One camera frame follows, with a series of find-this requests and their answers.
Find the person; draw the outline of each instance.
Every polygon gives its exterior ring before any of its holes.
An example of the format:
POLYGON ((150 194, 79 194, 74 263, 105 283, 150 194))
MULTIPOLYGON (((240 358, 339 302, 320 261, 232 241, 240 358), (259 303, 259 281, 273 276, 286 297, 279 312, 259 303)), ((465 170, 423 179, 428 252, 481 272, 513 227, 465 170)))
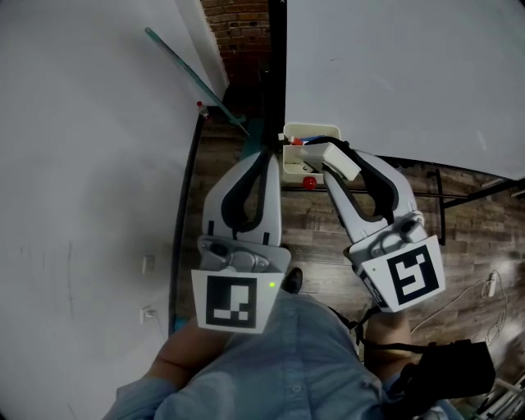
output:
MULTIPOLYGON (((302 272, 283 281, 265 331, 230 334, 199 328, 195 319, 175 332, 137 382, 117 390, 104 420, 131 419, 380 419, 392 383, 410 354, 357 346, 338 316, 298 294, 302 272)), ((366 338, 410 343, 404 313, 378 313, 366 338)), ((439 401, 426 418, 461 417, 439 401)))

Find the white wall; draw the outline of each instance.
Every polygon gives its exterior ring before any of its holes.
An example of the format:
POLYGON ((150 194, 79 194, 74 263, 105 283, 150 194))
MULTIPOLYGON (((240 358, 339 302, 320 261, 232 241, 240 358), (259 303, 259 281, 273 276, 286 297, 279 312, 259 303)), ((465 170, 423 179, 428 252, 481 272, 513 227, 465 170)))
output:
MULTIPOLYGON (((172 0, 0 3, 0 411, 101 418, 167 333, 171 242, 209 83, 172 0), (141 273, 155 254, 154 273, 141 273)), ((226 87, 215 82, 218 90, 226 87)))
POLYGON ((222 98, 228 85, 228 76, 212 30, 206 22, 200 0, 175 0, 180 15, 186 23, 189 36, 209 78, 209 87, 222 98))
POLYGON ((519 0, 289 0, 286 120, 370 153, 525 176, 519 0))

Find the brick wall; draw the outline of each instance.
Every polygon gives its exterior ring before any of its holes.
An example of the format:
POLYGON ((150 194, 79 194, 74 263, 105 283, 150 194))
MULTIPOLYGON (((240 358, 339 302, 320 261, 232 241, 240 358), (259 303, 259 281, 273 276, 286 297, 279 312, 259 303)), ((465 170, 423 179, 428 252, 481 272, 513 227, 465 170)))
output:
POLYGON ((267 0, 201 0, 232 86, 254 86, 270 56, 267 0))

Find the light blue shirt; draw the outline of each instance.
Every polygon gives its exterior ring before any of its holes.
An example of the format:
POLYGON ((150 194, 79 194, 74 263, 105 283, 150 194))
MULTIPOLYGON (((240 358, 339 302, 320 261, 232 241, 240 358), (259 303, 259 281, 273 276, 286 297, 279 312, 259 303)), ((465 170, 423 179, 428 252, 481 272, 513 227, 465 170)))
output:
MULTIPOLYGON (((263 334, 233 336, 182 390, 158 378, 120 388, 105 419, 381 419, 388 401, 337 316, 309 296, 280 292, 263 334)), ((445 401, 433 411, 461 418, 445 401)))

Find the black shoe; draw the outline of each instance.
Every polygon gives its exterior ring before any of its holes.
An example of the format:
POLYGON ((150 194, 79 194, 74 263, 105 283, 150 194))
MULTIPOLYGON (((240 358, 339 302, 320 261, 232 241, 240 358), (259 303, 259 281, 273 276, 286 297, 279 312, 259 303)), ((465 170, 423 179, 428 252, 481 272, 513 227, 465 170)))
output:
POLYGON ((298 294, 303 285, 303 272, 299 267, 293 268, 283 280, 281 288, 288 293, 298 294))

